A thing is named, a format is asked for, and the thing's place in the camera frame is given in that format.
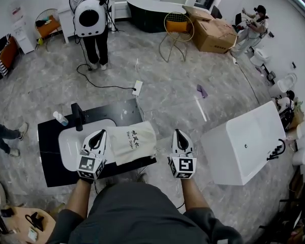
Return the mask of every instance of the purple object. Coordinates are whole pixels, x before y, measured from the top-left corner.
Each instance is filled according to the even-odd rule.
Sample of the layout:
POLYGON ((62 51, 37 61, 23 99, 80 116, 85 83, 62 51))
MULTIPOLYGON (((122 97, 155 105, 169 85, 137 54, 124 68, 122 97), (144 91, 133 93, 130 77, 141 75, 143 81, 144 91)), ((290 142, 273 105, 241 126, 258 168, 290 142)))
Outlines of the purple object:
POLYGON ((197 91, 201 92, 203 98, 208 97, 207 92, 204 90, 204 88, 201 85, 197 85, 197 91))

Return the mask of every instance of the white toilet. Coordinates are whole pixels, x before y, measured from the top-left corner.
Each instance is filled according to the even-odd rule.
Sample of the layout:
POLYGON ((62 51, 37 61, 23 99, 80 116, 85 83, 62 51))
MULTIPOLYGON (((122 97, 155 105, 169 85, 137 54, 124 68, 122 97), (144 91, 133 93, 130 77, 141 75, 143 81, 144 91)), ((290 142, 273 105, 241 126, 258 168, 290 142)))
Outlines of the white toilet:
POLYGON ((285 93, 290 90, 297 82, 297 76, 295 73, 289 73, 284 78, 278 80, 275 85, 269 89, 269 94, 272 98, 282 95, 285 97, 285 93))
POLYGON ((250 58, 250 61, 256 66, 262 66, 269 60, 269 56, 261 49, 254 50, 254 56, 250 58))

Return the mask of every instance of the sneaker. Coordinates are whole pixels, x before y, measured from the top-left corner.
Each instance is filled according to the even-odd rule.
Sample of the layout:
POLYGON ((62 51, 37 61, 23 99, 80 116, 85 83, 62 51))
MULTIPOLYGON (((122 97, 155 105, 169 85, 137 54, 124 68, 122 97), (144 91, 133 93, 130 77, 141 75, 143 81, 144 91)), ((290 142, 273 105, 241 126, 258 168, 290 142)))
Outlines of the sneaker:
POLYGON ((19 156, 19 150, 18 149, 10 149, 9 155, 11 157, 18 157, 19 156))
POLYGON ((89 65, 90 65, 90 67, 91 67, 92 70, 97 70, 97 69, 98 69, 98 66, 97 66, 96 63, 94 64, 94 63, 90 63, 90 62, 89 62, 89 65))
POLYGON ((23 140, 24 139, 24 135, 26 134, 27 130, 28 130, 28 124, 24 122, 21 125, 21 127, 18 129, 18 131, 20 133, 19 140, 23 140))
POLYGON ((143 182, 144 184, 148 183, 148 175, 146 173, 143 173, 139 175, 137 182, 143 182))
POLYGON ((106 71, 106 69, 107 69, 107 64, 101 65, 101 70, 102 71, 106 71))

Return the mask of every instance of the gray tile floor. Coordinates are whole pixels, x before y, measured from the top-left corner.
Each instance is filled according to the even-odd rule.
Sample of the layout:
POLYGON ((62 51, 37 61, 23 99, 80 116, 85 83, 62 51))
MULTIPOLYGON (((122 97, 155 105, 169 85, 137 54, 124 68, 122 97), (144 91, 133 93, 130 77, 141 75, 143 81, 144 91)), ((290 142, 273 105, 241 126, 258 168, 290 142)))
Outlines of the gray tile floor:
MULTIPOLYGON (((223 122, 258 106, 257 100, 238 65, 229 54, 199 52, 189 44, 187 61, 178 51, 169 63, 162 60, 158 45, 164 34, 147 34, 128 22, 118 22, 124 32, 109 34, 109 67, 88 72, 80 71, 97 85, 133 86, 144 82, 139 103, 158 137, 157 147, 170 151, 175 128, 187 132, 195 144, 198 167, 195 180, 215 215, 235 227, 246 241, 260 234, 258 226, 267 223, 278 210, 279 199, 288 192, 293 174, 292 153, 288 150, 278 160, 267 165, 245 186, 221 186, 212 181, 207 158, 200 143, 201 135, 223 122), (201 84, 208 93, 203 99, 196 91, 201 84), (206 116, 201 114, 197 102, 206 116)), ((162 52, 167 53, 165 43, 162 52)), ((63 36, 37 51, 23 55, 8 78, 0 81, 0 123, 10 129, 29 123, 29 131, 21 142, 9 142, 21 151, 19 158, 0 150, 0 181, 12 204, 24 204, 51 210, 66 202, 73 186, 47 188, 37 142, 37 124, 53 119, 53 111, 71 114, 71 104, 77 102, 84 110, 133 98, 131 90, 95 88, 76 72, 84 63, 81 47, 63 36)), ((270 100, 265 77, 255 70, 248 57, 238 60, 252 84, 261 104, 270 100)), ((174 179, 167 165, 166 154, 158 152, 158 162, 147 167, 149 182, 159 187, 176 205, 183 203, 180 181, 174 179)), ((138 171, 114 178, 123 181, 135 177, 138 171)), ((98 183, 101 190, 103 182, 98 183)), ((95 198, 92 189, 90 203, 95 198)))

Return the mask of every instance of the cloth bag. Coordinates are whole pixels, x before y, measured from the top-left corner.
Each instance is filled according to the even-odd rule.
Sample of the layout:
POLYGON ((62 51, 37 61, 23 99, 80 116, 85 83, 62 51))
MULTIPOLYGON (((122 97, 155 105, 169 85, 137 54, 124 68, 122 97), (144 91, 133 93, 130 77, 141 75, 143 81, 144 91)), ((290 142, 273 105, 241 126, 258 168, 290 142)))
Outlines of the cloth bag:
POLYGON ((107 127, 116 165, 156 153, 156 133, 149 121, 128 127, 107 127))

